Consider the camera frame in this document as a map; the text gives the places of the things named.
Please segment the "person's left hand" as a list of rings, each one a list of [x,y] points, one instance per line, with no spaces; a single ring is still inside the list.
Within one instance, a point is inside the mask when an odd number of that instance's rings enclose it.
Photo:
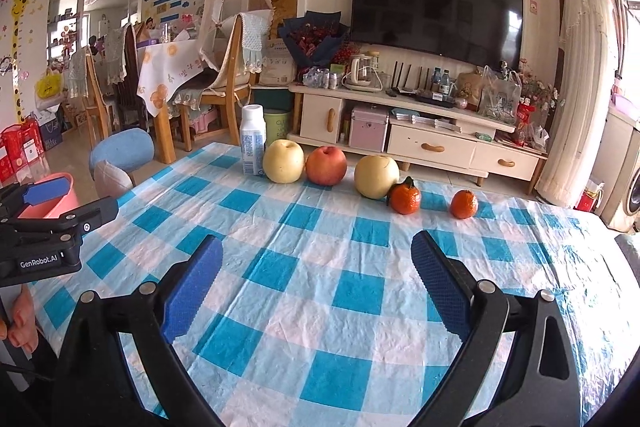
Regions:
[[[1,322],[1,340],[10,340],[15,348],[22,348],[28,353],[38,347],[38,327],[36,324],[34,302],[26,285],[13,300],[10,325]]]

